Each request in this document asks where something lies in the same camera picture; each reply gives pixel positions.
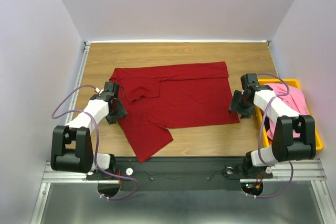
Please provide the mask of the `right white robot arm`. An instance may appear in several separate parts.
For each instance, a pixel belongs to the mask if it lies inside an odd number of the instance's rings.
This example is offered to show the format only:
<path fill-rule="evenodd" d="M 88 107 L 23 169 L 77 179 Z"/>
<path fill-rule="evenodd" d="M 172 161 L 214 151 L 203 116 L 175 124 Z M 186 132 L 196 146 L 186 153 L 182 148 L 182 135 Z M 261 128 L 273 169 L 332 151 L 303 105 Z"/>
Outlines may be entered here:
<path fill-rule="evenodd" d="M 267 86 L 236 90 L 228 110 L 249 118 L 254 107 L 263 110 L 265 117 L 275 124 L 274 136 L 269 147 L 259 146 L 257 150 L 246 153 L 241 165 L 244 175 L 253 177 L 261 169 L 281 162 L 315 158 L 316 132 L 312 116 L 299 114 Z"/>

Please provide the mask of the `red t shirt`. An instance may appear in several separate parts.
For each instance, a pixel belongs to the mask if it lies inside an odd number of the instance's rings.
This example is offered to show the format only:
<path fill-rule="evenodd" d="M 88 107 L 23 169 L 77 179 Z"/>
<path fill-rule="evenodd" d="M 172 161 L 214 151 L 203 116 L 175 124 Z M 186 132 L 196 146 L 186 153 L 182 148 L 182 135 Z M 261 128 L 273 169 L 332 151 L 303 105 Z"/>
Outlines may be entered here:
<path fill-rule="evenodd" d="M 128 113 L 118 123 L 139 163 L 173 141 L 170 129 L 239 123 L 228 77 L 225 62 L 114 69 Z"/>

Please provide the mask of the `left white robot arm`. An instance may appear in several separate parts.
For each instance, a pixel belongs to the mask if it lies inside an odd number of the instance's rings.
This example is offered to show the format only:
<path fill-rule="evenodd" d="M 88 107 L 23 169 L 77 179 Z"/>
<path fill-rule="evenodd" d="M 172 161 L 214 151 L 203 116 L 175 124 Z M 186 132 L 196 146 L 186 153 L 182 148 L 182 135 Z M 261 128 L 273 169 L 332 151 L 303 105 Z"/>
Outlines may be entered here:
<path fill-rule="evenodd" d="M 66 125 L 57 125 L 52 132 L 50 164 L 53 170 L 88 173 L 98 170 L 106 179 L 117 172 L 115 158 L 92 147 L 91 134 L 99 135 L 98 124 L 105 119 L 109 124 L 128 115 L 118 98 L 103 99 L 94 95 L 84 110 Z"/>

